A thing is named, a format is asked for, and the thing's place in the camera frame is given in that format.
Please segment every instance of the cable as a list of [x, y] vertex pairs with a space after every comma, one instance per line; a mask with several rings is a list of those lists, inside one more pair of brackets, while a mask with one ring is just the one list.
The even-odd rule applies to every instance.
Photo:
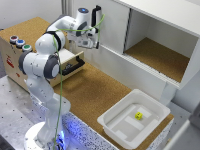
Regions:
[[[56, 31], [62, 31], [62, 30], [68, 30], [68, 31], [89, 31], [97, 26], [99, 26], [99, 32], [98, 32], [98, 42], [99, 42], [99, 38], [100, 38], [100, 25], [101, 23], [103, 22], [105, 18], [105, 14], [101, 17], [101, 20], [100, 22], [95, 25], [94, 27], [90, 28], [90, 29], [87, 29], [87, 30], [71, 30], [71, 29], [58, 29]], [[58, 113], [58, 120], [57, 120], [57, 124], [56, 124], [56, 134], [55, 134], [55, 138], [54, 138], [54, 146], [53, 146], [53, 150], [55, 150], [55, 145], [56, 145], [56, 138], [57, 138], [57, 132], [58, 132], [58, 124], [59, 124], [59, 120], [60, 120], [60, 113], [61, 113], [61, 103], [62, 103], [62, 68], [61, 68], [61, 61], [60, 61], [60, 56], [59, 56], [59, 53], [58, 53], [58, 47], [56, 45], [56, 40], [55, 40], [55, 37], [53, 35], [53, 42], [54, 42], [54, 46], [56, 48], [56, 52], [58, 54], [58, 60], [59, 60], [59, 67], [60, 67], [60, 105], [59, 105], [59, 113]]]

